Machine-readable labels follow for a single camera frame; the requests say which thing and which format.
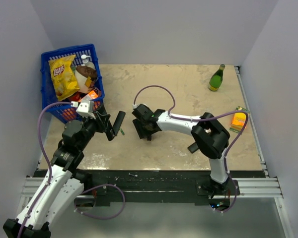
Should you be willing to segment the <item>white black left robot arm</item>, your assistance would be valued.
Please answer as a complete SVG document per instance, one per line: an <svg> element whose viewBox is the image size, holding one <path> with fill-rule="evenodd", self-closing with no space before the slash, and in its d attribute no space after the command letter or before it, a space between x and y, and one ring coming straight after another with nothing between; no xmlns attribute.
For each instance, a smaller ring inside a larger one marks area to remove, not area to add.
<svg viewBox="0 0 298 238"><path fill-rule="evenodd" d="M108 140L112 140L115 132L103 104L97 108L92 101L72 105L82 120L65 124L42 183L18 216L7 219L3 225L9 238L49 238L51 226L69 204L80 193L89 194L93 189L90 175L77 171L84 158L83 151L95 133L105 133Z"/></svg>

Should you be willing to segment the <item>orange carton in basket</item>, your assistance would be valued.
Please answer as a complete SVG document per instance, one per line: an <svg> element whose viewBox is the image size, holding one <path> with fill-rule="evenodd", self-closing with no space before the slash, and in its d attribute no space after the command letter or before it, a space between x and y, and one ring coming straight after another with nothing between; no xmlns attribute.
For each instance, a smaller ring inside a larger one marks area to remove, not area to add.
<svg viewBox="0 0 298 238"><path fill-rule="evenodd" d="M92 91L90 91L88 94L84 95L79 102L83 100L95 100L97 98L100 98L102 96L101 91L98 88L94 88Z"/></svg>

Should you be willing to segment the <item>blue plastic basket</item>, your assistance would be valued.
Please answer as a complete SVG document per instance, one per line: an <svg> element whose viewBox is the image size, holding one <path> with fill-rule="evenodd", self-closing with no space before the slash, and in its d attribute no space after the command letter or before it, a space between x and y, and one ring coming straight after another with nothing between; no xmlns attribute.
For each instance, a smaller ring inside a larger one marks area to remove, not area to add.
<svg viewBox="0 0 298 238"><path fill-rule="evenodd" d="M100 73L96 49L94 44L85 44L85 45L77 45L77 46L60 48L57 50L45 52L41 55L42 108L48 106L51 103L56 103L58 101L52 84L48 61L57 60L69 55L75 55L75 59L72 65L77 66L79 64L82 64L81 55L83 54L90 56L90 61L95 65L96 71L98 74L98 80L96 81L95 86L101 93L100 93L100 97L94 99L94 107L97 108L103 103L103 99L105 97L105 91L103 88L102 76ZM72 108L68 105L56 105L48 109L47 112L51 113L62 123L67 123L68 121L71 121L74 119L77 119L77 120L80 119L78 114L75 112L75 108Z"/></svg>

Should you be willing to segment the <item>brown and white pouch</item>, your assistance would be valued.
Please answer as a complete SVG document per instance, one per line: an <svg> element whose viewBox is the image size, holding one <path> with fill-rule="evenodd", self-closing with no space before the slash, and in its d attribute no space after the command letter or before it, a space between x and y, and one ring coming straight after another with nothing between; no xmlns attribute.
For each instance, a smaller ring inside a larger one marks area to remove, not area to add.
<svg viewBox="0 0 298 238"><path fill-rule="evenodd" d="M79 86L79 92L88 94L95 88L98 80L97 71L88 66L78 65L75 69L75 77Z"/></svg>

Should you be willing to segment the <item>green glass bottle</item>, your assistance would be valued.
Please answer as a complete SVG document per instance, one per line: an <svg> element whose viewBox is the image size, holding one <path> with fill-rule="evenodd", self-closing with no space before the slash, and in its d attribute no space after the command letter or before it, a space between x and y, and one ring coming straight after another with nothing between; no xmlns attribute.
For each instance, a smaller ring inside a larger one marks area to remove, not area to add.
<svg viewBox="0 0 298 238"><path fill-rule="evenodd" d="M209 81L209 89L211 91L218 91L222 82L223 82L223 74L224 74L225 65L221 64L218 70L212 75Z"/></svg>

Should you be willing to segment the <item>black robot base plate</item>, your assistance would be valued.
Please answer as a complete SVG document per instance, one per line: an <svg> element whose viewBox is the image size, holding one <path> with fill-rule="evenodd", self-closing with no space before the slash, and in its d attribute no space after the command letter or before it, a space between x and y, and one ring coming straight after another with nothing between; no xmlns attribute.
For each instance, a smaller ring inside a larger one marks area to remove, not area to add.
<svg viewBox="0 0 298 238"><path fill-rule="evenodd" d="M85 190L102 186L96 190L97 206L122 201L208 206L211 196L225 194L211 190L209 171L77 170L74 178L83 182ZM103 187L108 184L116 187Z"/></svg>

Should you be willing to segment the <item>aluminium frame rail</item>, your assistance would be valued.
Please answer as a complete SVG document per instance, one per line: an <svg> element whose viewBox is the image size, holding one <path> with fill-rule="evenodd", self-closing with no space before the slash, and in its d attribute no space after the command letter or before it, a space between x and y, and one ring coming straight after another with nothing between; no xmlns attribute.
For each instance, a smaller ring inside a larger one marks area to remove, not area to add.
<svg viewBox="0 0 298 238"><path fill-rule="evenodd" d="M277 178L236 178L244 198L283 198ZM26 178L21 197L33 197L43 178Z"/></svg>

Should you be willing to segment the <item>yellow Lays chips bag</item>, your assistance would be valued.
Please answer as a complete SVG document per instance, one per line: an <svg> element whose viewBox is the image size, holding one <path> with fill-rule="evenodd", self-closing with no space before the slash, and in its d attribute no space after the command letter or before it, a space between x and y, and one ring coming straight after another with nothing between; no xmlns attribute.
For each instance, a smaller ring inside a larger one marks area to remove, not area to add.
<svg viewBox="0 0 298 238"><path fill-rule="evenodd" d="M79 90L77 79L71 68L75 57L75 55L69 55L48 61L52 84L59 102Z"/></svg>

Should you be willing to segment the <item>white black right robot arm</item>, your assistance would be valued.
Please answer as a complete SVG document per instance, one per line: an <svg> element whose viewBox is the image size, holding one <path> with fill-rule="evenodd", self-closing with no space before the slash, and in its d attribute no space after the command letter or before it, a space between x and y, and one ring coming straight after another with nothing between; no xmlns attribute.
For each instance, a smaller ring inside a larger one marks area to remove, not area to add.
<svg viewBox="0 0 298 238"><path fill-rule="evenodd" d="M230 134L212 114L183 116L169 114L161 109L153 112L145 104L134 104L132 114L135 116L133 124L140 139L151 140L151 136L159 131L174 131L192 136L196 147L209 158L212 191L222 195L229 189L229 170L225 155Z"/></svg>

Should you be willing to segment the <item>white pump soap bottle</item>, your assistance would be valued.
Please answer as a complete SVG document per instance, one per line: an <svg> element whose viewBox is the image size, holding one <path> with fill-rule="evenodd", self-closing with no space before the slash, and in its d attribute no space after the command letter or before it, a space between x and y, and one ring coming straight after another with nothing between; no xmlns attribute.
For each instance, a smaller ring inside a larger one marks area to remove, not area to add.
<svg viewBox="0 0 298 238"><path fill-rule="evenodd" d="M81 66L87 66L87 67L90 67L90 68L96 70L94 63L90 61L91 56L83 54L80 56L80 58L81 58L81 62L82 62Z"/></svg>

